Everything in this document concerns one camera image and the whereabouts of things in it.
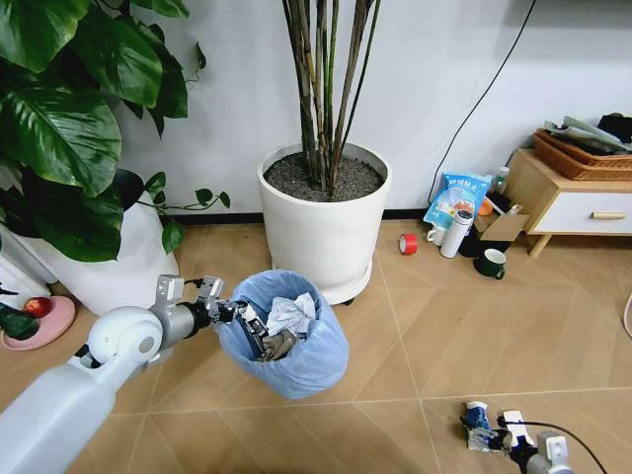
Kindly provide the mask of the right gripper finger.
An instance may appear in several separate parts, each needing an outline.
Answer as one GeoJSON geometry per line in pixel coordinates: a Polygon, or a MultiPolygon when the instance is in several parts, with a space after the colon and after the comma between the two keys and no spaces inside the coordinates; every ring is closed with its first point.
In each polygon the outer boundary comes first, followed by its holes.
{"type": "Polygon", "coordinates": [[[466,413],[461,418],[463,427],[469,435],[497,436],[499,432],[493,429],[484,413],[466,413]]]}
{"type": "Polygon", "coordinates": [[[503,451],[505,448],[502,436],[471,436],[469,437],[469,449],[481,452],[503,451]]]}

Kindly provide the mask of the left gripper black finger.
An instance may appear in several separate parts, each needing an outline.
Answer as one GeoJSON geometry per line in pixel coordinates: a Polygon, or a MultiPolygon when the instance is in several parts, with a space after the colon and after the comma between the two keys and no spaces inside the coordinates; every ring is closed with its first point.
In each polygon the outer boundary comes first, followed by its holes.
{"type": "Polygon", "coordinates": [[[247,301],[230,301],[230,328],[238,342],[246,348],[247,358],[259,359],[266,351],[264,338],[269,334],[266,324],[247,301]]]}

